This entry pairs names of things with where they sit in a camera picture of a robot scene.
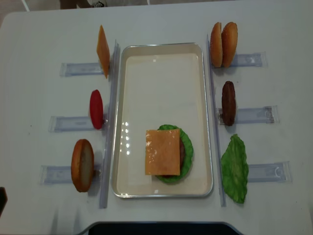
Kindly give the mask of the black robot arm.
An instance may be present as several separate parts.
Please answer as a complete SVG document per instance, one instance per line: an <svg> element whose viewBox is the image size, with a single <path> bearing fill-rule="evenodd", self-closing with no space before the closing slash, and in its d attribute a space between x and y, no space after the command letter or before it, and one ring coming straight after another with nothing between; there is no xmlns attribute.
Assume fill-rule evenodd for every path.
<svg viewBox="0 0 313 235"><path fill-rule="evenodd" d="M4 187L0 187L0 216L5 208L8 201L7 193Z"/></svg>

